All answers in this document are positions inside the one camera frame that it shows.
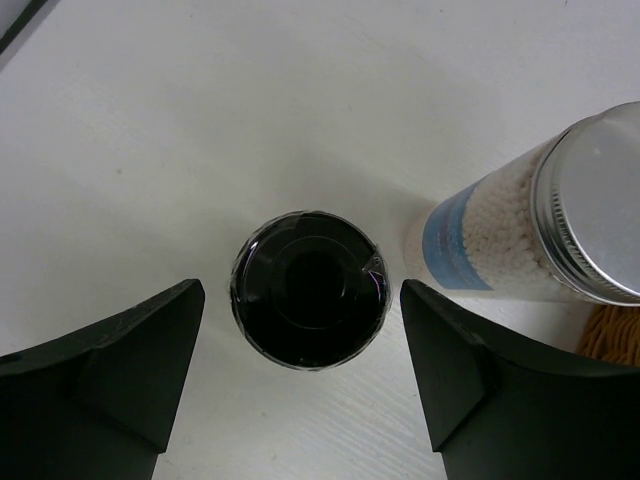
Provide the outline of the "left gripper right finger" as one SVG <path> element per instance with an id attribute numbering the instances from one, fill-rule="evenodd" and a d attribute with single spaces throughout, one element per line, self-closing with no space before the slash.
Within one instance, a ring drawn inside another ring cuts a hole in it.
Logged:
<path id="1" fill-rule="evenodd" d="M 635 479 L 639 371 L 562 351 L 417 280 L 400 292 L 432 448 L 450 479 Z"/>

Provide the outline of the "small black round bottle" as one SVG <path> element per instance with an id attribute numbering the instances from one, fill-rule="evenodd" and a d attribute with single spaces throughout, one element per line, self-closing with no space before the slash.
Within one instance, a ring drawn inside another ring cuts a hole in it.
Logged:
<path id="1" fill-rule="evenodd" d="M 248 343 L 299 371 L 358 356 L 392 302 L 376 244 L 353 223 L 318 210 L 289 212 L 254 231 L 234 260 L 229 294 Z"/>

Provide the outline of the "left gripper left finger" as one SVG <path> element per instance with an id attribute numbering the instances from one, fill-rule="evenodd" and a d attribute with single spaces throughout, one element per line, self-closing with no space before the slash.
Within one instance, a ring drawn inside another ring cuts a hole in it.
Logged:
<path id="1" fill-rule="evenodd" d="M 167 450 L 204 310 L 184 280 L 1 358 L 4 479 L 150 479 Z"/>

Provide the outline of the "silver-lid jar white beads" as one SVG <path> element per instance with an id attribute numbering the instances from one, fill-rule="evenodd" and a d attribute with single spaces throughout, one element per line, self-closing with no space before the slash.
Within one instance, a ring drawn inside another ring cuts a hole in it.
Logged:
<path id="1" fill-rule="evenodd" d="M 639 106 L 587 117 L 428 210 L 412 278 L 441 293 L 639 302 Z"/>

